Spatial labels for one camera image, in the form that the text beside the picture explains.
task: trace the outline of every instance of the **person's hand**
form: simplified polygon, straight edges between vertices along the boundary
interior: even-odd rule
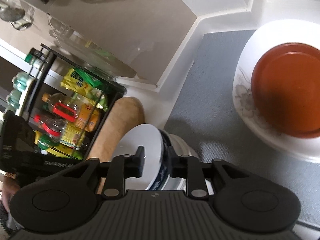
[[[20,187],[15,179],[10,177],[4,177],[2,186],[2,204],[8,213],[10,213],[10,199],[19,189]]]

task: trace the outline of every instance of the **white plate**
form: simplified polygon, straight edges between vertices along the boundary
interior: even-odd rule
[[[320,25],[301,20],[278,20],[260,27],[245,45],[233,80],[235,108],[245,124],[265,143],[309,162],[320,163],[320,137],[300,139],[275,131],[253,104],[251,76],[258,60],[271,48],[299,42],[320,49]]]
[[[148,190],[158,175],[163,155],[163,141],[159,130],[151,124],[141,124],[131,129],[120,140],[112,157],[134,155],[139,145],[144,146],[144,166],[140,178],[128,178],[126,189]]]

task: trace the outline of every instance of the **red bottle cap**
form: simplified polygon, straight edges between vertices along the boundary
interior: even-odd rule
[[[60,132],[54,131],[52,129],[50,129],[45,123],[42,124],[42,129],[45,130],[48,134],[54,136],[54,137],[59,137],[60,136]]]
[[[40,122],[40,115],[36,114],[33,120],[35,120],[35,122]]]

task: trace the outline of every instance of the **teal jar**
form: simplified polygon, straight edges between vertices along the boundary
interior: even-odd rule
[[[11,106],[11,105],[8,105],[7,107],[6,107],[6,109],[4,110],[4,112],[6,113],[7,111],[13,111],[14,113],[16,112],[16,109],[13,107],[13,106]]]
[[[16,77],[20,84],[27,86],[27,81],[30,78],[27,72],[21,71],[16,75]]]
[[[13,83],[13,88],[19,90],[20,92],[23,92],[27,88],[26,85],[23,85],[18,81],[17,77],[14,77],[12,79],[12,83]]]
[[[15,101],[13,101],[9,95],[7,96],[6,99],[7,99],[7,103],[8,103],[9,106],[14,107],[15,109],[18,109],[20,107],[20,104],[15,102]]]
[[[15,103],[19,103],[20,101],[20,97],[21,97],[21,92],[17,89],[14,89],[10,92],[9,97],[11,98],[11,100]]]

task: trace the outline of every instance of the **floral bowl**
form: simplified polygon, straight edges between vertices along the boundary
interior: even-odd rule
[[[302,160],[320,163],[320,137],[302,139],[279,133],[255,107],[251,76],[259,59],[271,48],[289,42],[320,49],[320,25],[302,20],[278,20],[260,27],[245,45],[236,67],[232,97],[241,119],[262,141]]]

